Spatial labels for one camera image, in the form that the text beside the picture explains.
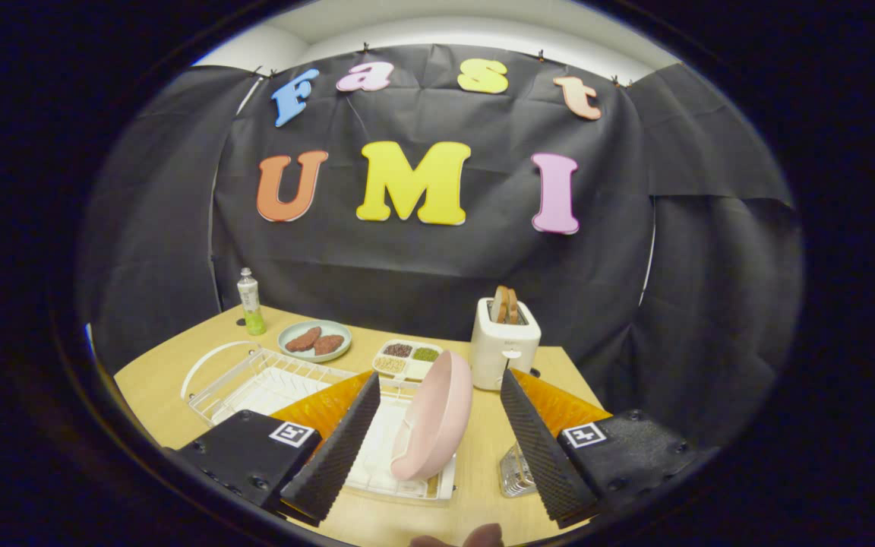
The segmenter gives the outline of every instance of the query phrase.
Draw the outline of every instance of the blue letter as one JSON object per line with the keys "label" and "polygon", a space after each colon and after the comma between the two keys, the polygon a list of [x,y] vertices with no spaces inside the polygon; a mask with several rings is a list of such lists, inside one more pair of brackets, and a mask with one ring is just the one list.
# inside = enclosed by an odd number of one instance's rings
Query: blue letter
{"label": "blue letter", "polygon": [[313,77],[319,76],[319,70],[310,68],[302,73],[302,76],[296,76],[292,82],[279,87],[272,93],[272,98],[275,100],[275,105],[279,109],[279,115],[275,119],[275,127],[281,128],[287,121],[295,118],[296,114],[302,112],[306,107],[306,103],[300,103],[299,100],[309,96],[313,87],[306,80],[311,80]]}

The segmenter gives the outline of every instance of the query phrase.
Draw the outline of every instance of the toaster slot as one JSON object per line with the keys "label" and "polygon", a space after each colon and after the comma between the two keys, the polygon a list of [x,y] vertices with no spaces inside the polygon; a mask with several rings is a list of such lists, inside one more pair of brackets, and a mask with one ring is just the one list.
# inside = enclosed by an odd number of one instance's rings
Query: toaster slot
{"label": "toaster slot", "polygon": [[[488,301],[488,318],[491,319],[493,323],[495,322],[495,319],[492,317],[492,301],[491,300]],[[519,307],[518,308],[518,325],[521,326],[521,325],[528,325],[528,324],[529,324],[528,319],[525,319],[525,314],[523,314],[522,308]]]}

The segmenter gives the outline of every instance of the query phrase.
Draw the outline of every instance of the meat patty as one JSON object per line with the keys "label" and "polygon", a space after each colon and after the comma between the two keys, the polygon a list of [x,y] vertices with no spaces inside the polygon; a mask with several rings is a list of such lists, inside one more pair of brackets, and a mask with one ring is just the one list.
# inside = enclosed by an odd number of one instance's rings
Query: meat patty
{"label": "meat patty", "polygon": [[288,349],[289,351],[306,351],[307,349],[312,349],[313,343],[316,343],[316,339],[318,339],[319,335],[321,335],[322,333],[322,328],[313,327],[312,329],[307,330],[299,338],[291,340],[291,342],[287,343],[286,349]]}
{"label": "meat patty", "polygon": [[330,334],[330,336],[322,336],[316,340],[315,349],[317,356],[325,356],[327,353],[333,353],[338,347],[343,345],[343,337],[338,334]]}

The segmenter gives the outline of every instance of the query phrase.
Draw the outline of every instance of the foam letter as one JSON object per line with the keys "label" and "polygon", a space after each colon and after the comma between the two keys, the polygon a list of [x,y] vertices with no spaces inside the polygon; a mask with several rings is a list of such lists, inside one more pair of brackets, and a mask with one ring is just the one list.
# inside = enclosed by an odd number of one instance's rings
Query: foam letter
{"label": "foam letter", "polygon": [[362,153],[369,160],[367,193],[357,207],[361,220],[387,220],[390,208],[383,202],[384,190],[390,194],[400,220],[407,220],[421,194],[427,191],[417,218],[426,224],[457,226],[465,223],[465,210],[459,201],[461,169],[472,156],[472,149],[460,142],[438,142],[424,159],[411,169],[400,145],[392,141],[371,142]]}
{"label": "foam letter", "polygon": [[313,196],[316,195],[316,177],[319,176],[319,165],[329,158],[322,150],[299,154],[299,189],[295,192],[295,200],[279,201],[279,184],[282,182],[282,170],[292,162],[289,156],[274,156],[263,160],[258,168],[261,178],[258,179],[258,195],[256,207],[258,214],[270,222],[289,222],[298,219],[309,211]]}
{"label": "foam letter", "polygon": [[501,93],[508,89],[508,79],[503,76],[508,69],[497,60],[470,58],[461,63],[458,84],[462,90],[482,93]]}
{"label": "foam letter", "polygon": [[301,76],[294,77],[292,82],[279,87],[275,93],[272,93],[275,105],[279,109],[279,115],[275,119],[275,127],[281,128],[286,122],[295,118],[296,114],[302,112],[306,103],[300,103],[299,100],[303,100],[312,93],[313,87],[308,81],[317,76],[319,76],[319,70],[310,68]]}
{"label": "foam letter", "polygon": [[576,233],[580,222],[573,217],[573,171],[576,160],[556,153],[533,153],[532,163],[539,166],[542,197],[539,214],[532,218],[532,227],[539,232]]}
{"label": "foam letter", "polygon": [[596,90],[592,87],[583,86],[583,80],[576,76],[556,77],[552,80],[556,86],[562,86],[562,97],[566,100],[566,106],[573,114],[581,115],[586,120],[599,120],[603,115],[599,108],[590,106],[586,100],[588,96],[596,98]]}
{"label": "foam letter", "polygon": [[376,91],[389,86],[387,79],[393,72],[393,65],[389,62],[367,62],[350,69],[349,76],[340,78],[336,88],[341,91]]}

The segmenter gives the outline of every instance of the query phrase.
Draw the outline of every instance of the plastic bottle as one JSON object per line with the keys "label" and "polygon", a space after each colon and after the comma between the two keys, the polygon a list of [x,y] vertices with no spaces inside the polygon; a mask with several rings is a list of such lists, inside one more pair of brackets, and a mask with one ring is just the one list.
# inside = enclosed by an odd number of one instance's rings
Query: plastic bottle
{"label": "plastic bottle", "polygon": [[252,270],[242,268],[242,278],[238,281],[238,294],[242,297],[242,308],[245,311],[245,326],[249,334],[258,336],[265,332],[265,321],[261,318],[261,306],[258,304],[258,281],[252,277]]}

